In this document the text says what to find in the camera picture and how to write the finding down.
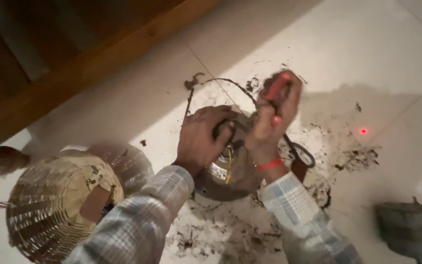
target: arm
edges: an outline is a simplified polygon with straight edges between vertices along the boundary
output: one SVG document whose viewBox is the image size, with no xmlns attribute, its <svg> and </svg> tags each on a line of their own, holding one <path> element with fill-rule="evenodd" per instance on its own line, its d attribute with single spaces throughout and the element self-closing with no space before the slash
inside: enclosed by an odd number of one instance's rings
<svg viewBox="0 0 422 264">
<path fill-rule="evenodd" d="M 214 139 L 212 131 L 233 115 L 230 106 L 219 106 L 187 117 L 175 162 L 110 211 L 64 263 L 159 263 L 170 225 L 193 191 L 193 177 L 218 158 L 232 134 L 225 127 Z"/>
<path fill-rule="evenodd" d="M 283 227 L 283 247 L 289 263 L 361 263 L 354 246 L 292 172 L 267 185 L 262 201 Z"/>
<path fill-rule="evenodd" d="M 159 263 L 170 225 L 193 188 L 187 170 L 163 168 L 108 213 L 64 263 Z"/>
<path fill-rule="evenodd" d="M 257 101 L 257 116 L 245 146 L 257 165 L 267 165 L 279 157 L 278 141 L 297 113 L 302 82 L 291 71 L 275 74 L 264 82 Z M 273 83 L 283 85 L 267 99 Z M 357 264 L 361 260 L 353 245 L 333 226 L 305 187 L 283 164 L 262 171 L 268 185 L 262 200 L 283 226 L 283 245 L 291 264 Z"/>
</svg>

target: yellow wire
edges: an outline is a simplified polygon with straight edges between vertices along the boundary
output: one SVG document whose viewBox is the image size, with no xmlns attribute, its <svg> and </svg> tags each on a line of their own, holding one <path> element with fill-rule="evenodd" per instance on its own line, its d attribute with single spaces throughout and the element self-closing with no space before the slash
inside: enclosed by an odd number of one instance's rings
<svg viewBox="0 0 422 264">
<path fill-rule="evenodd" d="M 229 183 L 229 180 L 231 179 L 231 164 L 232 164 L 231 149 L 228 148 L 227 151 L 229 152 L 229 169 L 227 171 L 226 184 Z"/>
</svg>

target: shirt cuff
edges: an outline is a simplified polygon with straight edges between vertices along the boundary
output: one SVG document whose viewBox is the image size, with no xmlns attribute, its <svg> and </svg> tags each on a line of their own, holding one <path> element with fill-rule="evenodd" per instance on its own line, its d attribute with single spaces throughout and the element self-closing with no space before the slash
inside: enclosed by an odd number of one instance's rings
<svg viewBox="0 0 422 264">
<path fill-rule="evenodd" d="M 170 165 L 152 177 L 141 192 L 161 200 L 175 216 L 194 188 L 195 183 L 187 170 L 177 165 Z"/>
<path fill-rule="evenodd" d="M 312 221 L 320 212 L 317 203 L 292 172 L 267 185 L 262 192 L 262 202 L 290 229 Z"/>
</svg>

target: wicker basket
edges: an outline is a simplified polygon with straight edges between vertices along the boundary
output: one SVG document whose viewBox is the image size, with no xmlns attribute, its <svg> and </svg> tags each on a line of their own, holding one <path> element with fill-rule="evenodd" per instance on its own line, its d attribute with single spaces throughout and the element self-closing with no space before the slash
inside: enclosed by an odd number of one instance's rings
<svg viewBox="0 0 422 264">
<path fill-rule="evenodd" d="M 151 162 L 137 147 L 130 144 L 106 142 L 90 147 L 87 152 L 108 163 L 125 192 L 125 197 L 139 191 L 147 179 L 154 176 Z"/>
<path fill-rule="evenodd" d="M 110 192 L 113 205 L 124 200 L 113 169 L 90 153 L 67 150 L 30 166 L 6 209 L 10 244 L 32 262 L 61 263 L 96 226 L 79 214 L 95 186 Z"/>
</svg>

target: red handle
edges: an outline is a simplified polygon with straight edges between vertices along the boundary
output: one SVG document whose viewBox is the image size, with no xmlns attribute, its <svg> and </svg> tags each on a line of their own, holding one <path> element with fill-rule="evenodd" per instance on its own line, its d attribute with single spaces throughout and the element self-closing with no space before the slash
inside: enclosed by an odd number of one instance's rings
<svg viewBox="0 0 422 264">
<path fill-rule="evenodd" d="M 274 100 L 276 95 L 283 89 L 286 83 L 291 79 L 291 75 L 287 72 L 282 72 L 279 74 L 278 78 L 274 83 L 271 85 L 268 94 L 266 95 L 266 99 Z"/>
<path fill-rule="evenodd" d="M 279 74 L 278 78 L 274 81 L 271 85 L 268 94 L 266 95 L 266 99 L 274 100 L 276 95 L 284 88 L 286 83 L 291 79 L 291 75 L 288 72 L 282 72 Z M 280 116 L 273 116 L 271 118 L 271 125 L 273 127 L 277 127 L 281 123 Z"/>
</svg>

